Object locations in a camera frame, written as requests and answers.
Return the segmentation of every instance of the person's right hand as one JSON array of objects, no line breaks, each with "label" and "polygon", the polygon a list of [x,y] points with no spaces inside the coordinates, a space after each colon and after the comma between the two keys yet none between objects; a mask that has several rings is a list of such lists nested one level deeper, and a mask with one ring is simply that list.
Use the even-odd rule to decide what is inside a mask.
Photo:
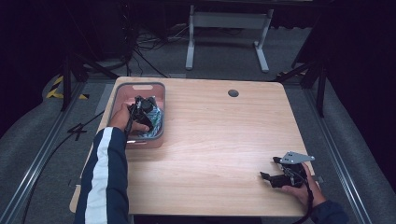
[{"label": "person's right hand", "polygon": [[[305,169],[306,179],[308,180],[309,188],[311,188],[312,194],[314,195],[312,207],[315,207],[320,203],[326,202],[326,198],[321,193],[317,182],[315,182],[315,180],[312,178],[308,166],[306,166],[304,163],[302,163],[302,165]],[[296,197],[305,207],[308,206],[308,191],[306,190],[305,184],[303,184],[299,189],[292,186],[283,186],[281,190]]]},{"label": "person's right hand", "polygon": [[[129,116],[130,113],[128,110],[128,105],[122,104],[121,109],[114,114],[113,118],[111,118],[111,121],[108,123],[108,127],[115,127],[124,131],[126,124],[128,123]],[[147,132],[148,130],[149,127],[147,125],[135,121],[132,123],[131,131]]]}]

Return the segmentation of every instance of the table surface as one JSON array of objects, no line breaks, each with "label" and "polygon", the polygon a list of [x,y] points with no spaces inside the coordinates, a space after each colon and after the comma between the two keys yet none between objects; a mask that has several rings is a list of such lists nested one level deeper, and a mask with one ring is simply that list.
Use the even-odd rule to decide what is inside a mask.
[{"label": "table surface", "polygon": [[[289,150],[306,154],[281,84],[120,77],[98,131],[106,127],[115,89],[124,82],[161,82],[166,88],[163,145],[126,150],[131,214],[304,214],[295,198],[260,176],[282,174],[274,156]],[[229,90],[239,96],[229,96]],[[79,186],[70,203],[73,212],[78,195]]]}]

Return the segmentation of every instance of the striped sleeve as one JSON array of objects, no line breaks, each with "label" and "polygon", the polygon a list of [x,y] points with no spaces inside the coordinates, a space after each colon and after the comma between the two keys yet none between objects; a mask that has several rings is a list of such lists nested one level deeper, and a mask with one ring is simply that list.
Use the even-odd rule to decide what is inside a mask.
[{"label": "striped sleeve", "polygon": [[104,128],[82,173],[74,223],[128,223],[127,171],[123,132]]},{"label": "striped sleeve", "polygon": [[339,203],[327,200],[314,208],[311,220],[316,224],[343,224],[348,223],[349,218]]}]

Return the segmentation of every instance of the plastic bin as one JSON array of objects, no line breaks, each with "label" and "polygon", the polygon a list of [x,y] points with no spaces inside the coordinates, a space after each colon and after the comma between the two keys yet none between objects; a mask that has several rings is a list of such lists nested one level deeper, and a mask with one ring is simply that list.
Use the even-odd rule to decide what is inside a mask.
[{"label": "plastic bin", "polygon": [[120,110],[123,103],[134,104],[134,98],[140,95],[144,98],[155,96],[157,106],[163,111],[163,124],[161,129],[153,137],[140,137],[135,133],[130,133],[126,149],[132,148],[157,148],[163,144],[163,129],[165,116],[165,86],[160,82],[140,82],[140,83],[122,83],[117,87],[114,96],[113,105],[107,124],[114,114]]}]

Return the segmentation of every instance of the black and white jacket sleeve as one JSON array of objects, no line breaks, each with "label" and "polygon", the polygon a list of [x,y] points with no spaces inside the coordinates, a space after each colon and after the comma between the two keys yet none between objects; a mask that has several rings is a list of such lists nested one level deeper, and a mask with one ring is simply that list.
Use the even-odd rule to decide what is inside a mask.
[{"label": "black and white jacket sleeve", "polygon": [[127,172],[123,131],[104,128],[82,173],[74,223],[128,223]]}]

